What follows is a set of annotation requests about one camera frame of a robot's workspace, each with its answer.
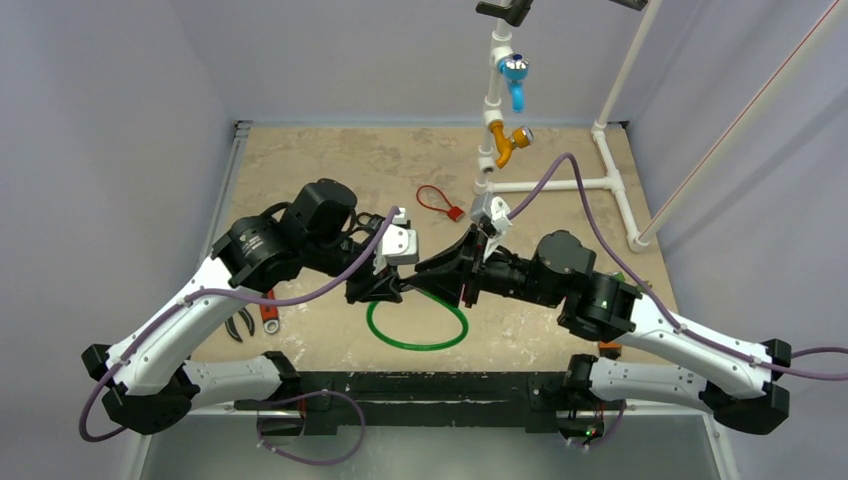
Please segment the green cable lock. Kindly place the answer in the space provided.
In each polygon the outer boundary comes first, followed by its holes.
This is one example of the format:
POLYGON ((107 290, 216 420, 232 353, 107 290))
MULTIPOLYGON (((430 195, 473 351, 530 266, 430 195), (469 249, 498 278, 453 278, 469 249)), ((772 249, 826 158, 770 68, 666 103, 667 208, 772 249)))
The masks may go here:
POLYGON ((470 321, 460 309, 432 294, 417 295, 410 305, 370 303, 365 310, 370 333, 385 345, 411 352, 447 350, 467 338, 470 321))

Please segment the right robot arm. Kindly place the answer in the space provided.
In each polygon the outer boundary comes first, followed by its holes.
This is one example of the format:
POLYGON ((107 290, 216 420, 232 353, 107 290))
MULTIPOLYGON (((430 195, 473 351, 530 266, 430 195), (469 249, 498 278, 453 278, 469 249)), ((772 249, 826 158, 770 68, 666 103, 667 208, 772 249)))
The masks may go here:
POLYGON ((486 236, 470 227, 454 245, 419 263, 408 284, 453 306, 470 307, 481 293, 491 293, 555 308, 559 326, 573 336, 657 357, 654 364, 632 364, 572 356, 561 381, 569 404, 676 404, 753 435, 769 434, 788 418, 790 395, 778 384, 791 363, 787 343, 738 340, 671 313, 645 289, 598 272, 595 253, 565 230, 545 235, 530 258, 485 244, 486 236))

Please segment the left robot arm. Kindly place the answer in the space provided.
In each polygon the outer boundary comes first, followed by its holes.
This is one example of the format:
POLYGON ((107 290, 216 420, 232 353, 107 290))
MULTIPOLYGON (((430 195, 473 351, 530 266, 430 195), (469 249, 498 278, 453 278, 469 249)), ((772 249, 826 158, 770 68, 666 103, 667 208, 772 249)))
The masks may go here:
POLYGON ((306 184, 290 202, 236 220, 213 244, 186 285, 126 339, 82 354, 100 402, 119 431, 161 432, 188 412, 234 401, 284 409, 297 399, 291 361, 268 351, 243 361, 198 362, 192 353, 251 304, 284 308, 280 283, 311 270, 343 286, 349 303, 399 302, 397 269, 419 258, 417 232, 404 209, 361 213, 356 195, 327 178, 306 184))

